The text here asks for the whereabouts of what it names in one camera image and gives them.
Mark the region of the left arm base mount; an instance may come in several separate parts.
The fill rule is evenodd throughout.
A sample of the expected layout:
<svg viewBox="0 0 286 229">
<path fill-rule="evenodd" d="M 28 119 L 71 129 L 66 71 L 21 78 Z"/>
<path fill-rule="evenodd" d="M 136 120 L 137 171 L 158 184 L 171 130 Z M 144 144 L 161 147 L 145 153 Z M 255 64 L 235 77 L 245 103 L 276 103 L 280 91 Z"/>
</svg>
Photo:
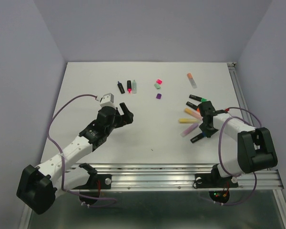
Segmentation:
<svg viewBox="0 0 286 229">
<path fill-rule="evenodd" d="M 80 164 L 79 167 L 85 169 L 89 174 L 89 178 L 86 184 L 78 187 L 78 189 L 81 190 L 80 195 L 88 196 L 88 198 L 82 196 L 79 197 L 81 205 L 88 208 L 101 208 L 115 204 L 116 199 L 101 197 L 102 190 L 111 189 L 112 175 L 99 175 L 98 171 L 87 163 Z M 105 205 L 97 205 L 96 203 L 98 200 L 107 200 L 109 203 Z"/>
</svg>

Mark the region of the pastel green pen cap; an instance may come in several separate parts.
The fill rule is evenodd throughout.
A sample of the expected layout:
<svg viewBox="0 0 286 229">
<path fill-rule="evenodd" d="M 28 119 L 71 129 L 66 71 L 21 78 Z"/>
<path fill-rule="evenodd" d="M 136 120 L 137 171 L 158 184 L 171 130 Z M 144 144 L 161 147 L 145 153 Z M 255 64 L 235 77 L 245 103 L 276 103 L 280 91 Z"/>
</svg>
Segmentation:
<svg viewBox="0 0 286 229">
<path fill-rule="evenodd" d="M 156 89 L 160 89 L 161 88 L 158 83 L 155 83 L 154 86 L 155 86 Z"/>
</svg>

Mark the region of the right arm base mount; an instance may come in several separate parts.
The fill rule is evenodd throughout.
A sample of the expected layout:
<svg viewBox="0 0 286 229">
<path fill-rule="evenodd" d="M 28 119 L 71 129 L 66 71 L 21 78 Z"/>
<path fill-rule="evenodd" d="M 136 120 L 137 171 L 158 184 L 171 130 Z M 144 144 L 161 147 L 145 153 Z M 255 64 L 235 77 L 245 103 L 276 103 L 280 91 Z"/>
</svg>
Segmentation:
<svg viewBox="0 0 286 229">
<path fill-rule="evenodd" d="M 229 201 L 230 189 L 239 185 L 235 177 L 221 177 L 217 166 L 218 164 L 214 165 L 209 173 L 195 173 L 193 188 L 210 189 L 211 200 L 223 205 Z"/>
</svg>

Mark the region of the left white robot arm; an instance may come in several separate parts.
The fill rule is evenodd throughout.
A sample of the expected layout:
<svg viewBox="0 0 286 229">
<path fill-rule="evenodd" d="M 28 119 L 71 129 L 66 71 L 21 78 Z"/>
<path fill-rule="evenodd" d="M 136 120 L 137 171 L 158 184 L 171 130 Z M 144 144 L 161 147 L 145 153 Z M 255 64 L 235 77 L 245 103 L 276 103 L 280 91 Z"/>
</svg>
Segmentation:
<svg viewBox="0 0 286 229">
<path fill-rule="evenodd" d="M 57 155 L 37 166 L 26 166 L 21 174 L 16 195 L 35 213 L 43 214 L 58 196 L 57 181 L 63 181 L 65 171 L 106 142 L 110 133 L 133 123 L 133 113 L 120 103 L 123 114 L 112 106 L 102 107 L 97 118 Z"/>
</svg>

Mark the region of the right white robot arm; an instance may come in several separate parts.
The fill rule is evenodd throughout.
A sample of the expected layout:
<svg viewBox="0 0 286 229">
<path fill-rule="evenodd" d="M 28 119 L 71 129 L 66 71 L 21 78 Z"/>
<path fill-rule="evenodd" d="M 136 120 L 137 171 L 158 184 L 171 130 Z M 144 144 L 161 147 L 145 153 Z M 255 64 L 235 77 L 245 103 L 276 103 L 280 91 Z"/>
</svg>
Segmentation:
<svg viewBox="0 0 286 229">
<path fill-rule="evenodd" d="M 199 104 L 202 116 L 199 126 L 202 138 L 210 138 L 219 132 L 219 164 L 212 167 L 209 174 L 196 174 L 197 185 L 220 187 L 233 177 L 250 174 L 277 166 L 278 159 L 270 131 L 265 127 L 256 128 L 233 117 L 227 110 L 215 110 L 210 101 Z M 222 160 L 222 135 L 226 134 L 236 141 L 236 157 Z"/>
</svg>

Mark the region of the black highlighter pink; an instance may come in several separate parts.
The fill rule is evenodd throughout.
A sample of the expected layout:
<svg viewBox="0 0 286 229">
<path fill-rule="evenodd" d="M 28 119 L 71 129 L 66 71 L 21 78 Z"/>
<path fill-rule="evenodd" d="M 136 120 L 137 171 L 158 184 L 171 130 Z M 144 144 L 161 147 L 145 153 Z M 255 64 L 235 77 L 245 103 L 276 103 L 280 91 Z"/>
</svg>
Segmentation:
<svg viewBox="0 0 286 229">
<path fill-rule="evenodd" d="M 131 80 L 127 80 L 127 91 L 128 93 L 132 92 L 132 81 Z"/>
</svg>

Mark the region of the pastel green highlighter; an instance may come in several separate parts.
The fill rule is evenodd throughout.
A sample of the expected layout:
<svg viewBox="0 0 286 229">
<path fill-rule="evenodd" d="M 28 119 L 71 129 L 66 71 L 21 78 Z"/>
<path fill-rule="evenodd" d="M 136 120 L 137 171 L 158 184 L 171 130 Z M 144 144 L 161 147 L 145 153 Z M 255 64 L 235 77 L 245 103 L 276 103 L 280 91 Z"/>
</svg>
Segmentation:
<svg viewBox="0 0 286 229">
<path fill-rule="evenodd" d="M 137 93 L 137 83 L 135 80 L 132 82 L 132 93 L 136 94 Z"/>
</svg>

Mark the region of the black highlighter blue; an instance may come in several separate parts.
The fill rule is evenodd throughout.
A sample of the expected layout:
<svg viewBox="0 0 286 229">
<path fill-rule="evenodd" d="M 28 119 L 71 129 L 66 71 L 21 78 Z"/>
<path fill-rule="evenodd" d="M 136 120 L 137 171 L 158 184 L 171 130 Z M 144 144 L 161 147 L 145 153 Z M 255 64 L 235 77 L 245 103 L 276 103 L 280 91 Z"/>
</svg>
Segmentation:
<svg viewBox="0 0 286 229">
<path fill-rule="evenodd" d="M 195 142 L 197 142 L 197 141 L 199 141 L 205 137 L 206 137 L 206 134 L 202 132 L 202 133 L 196 135 L 195 137 L 191 138 L 190 141 L 193 144 L 193 143 L 195 143 Z"/>
</svg>

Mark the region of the black highlighter purple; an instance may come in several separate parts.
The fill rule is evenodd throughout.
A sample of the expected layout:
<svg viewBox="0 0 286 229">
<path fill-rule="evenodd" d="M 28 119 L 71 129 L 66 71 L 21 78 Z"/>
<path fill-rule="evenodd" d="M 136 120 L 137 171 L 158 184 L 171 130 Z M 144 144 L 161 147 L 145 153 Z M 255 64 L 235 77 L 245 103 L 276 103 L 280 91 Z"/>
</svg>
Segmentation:
<svg viewBox="0 0 286 229">
<path fill-rule="evenodd" d="M 124 90 L 124 88 L 123 88 L 122 83 L 118 81 L 117 86 L 118 86 L 118 88 L 119 88 L 120 93 L 121 93 L 121 94 L 124 94 L 124 93 L 125 93 L 125 90 Z"/>
</svg>

